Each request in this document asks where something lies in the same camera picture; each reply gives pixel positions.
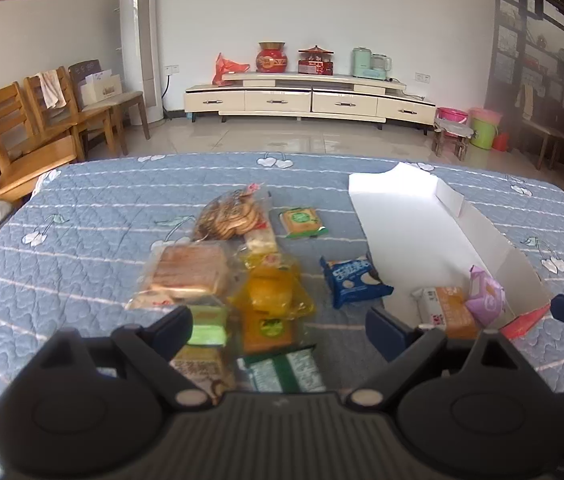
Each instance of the bed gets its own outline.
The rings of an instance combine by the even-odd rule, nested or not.
[[[332,309],[318,258],[365,253],[348,175],[387,171],[396,162],[209,153],[102,160],[46,174],[36,195],[0,229],[0,393],[62,326],[108,335],[120,324],[150,324],[160,317],[124,308],[151,247],[188,236],[191,222],[174,226],[218,194],[251,182],[268,185],[278,234],[275,212],[287,206],[314,206],[329,227],[324,237],[279,236],[278,242],[300,258],[302,281],[318,303],[306,325],[326,385],[347,393],[384,366],[364,336],[364,316],[374,302]],[[555,294],[564,293],[564,192],[500,173],[419,166],[465,195],[527,254]],[[563,323],[546,316],[514,343],[553,390],[564,390]]]

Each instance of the blue biscuit package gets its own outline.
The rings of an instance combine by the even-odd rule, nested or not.
[[[321,257],[320,265],[333,294],[334,308],[351,301],[374,300],[393,292],[392,286],[380,280],[369,256],[342,262],[327,262]]]

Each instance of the red plastic bag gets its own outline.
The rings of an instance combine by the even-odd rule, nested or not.
[[[216,59],[216,76],[213,78],[213,84],[218,86],[230,85],[231,81],[222,81],[222,74],[246,72],[249,68],[251,68],[251,65],[249,64],[240,64],[235,61],[225,59],[222,56],[222,52],[220,52]]]

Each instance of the green bucket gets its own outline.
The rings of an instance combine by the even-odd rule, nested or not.
[[[490,150],[493,139],[495,139],[495,136],[498,134],[497,126],[473,118],[472,127],[475,130],[475,135],[471,139],[471,144],[483,150]]]

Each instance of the towel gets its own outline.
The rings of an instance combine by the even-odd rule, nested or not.
[[[516,108],[520,108],[522,93],[524,92],[524,108],[522,110],[522,117],[527,121],[531,120],[533,116],[533,87],[527,83],[522,83],[518,98],[516,100]]]
[[[66,106],[60,80],[56,70],[47,70],[36,74],[40,78],[40,88],[47,108],[62,108]]]

